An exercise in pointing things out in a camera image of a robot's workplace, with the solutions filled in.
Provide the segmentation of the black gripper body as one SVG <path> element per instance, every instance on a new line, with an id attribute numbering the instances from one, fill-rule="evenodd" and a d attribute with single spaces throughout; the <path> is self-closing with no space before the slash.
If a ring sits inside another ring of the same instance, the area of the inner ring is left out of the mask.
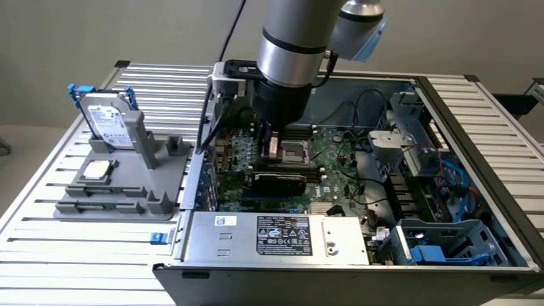
<path id="1" fill-rule="evenodd" d="M 273 131 L 283 131 L 287 125 L 301 118 L 311 91 L 311 84 L 303 87 L 284 87 L 269 81 L 255 82 L 252 109 Z"/>

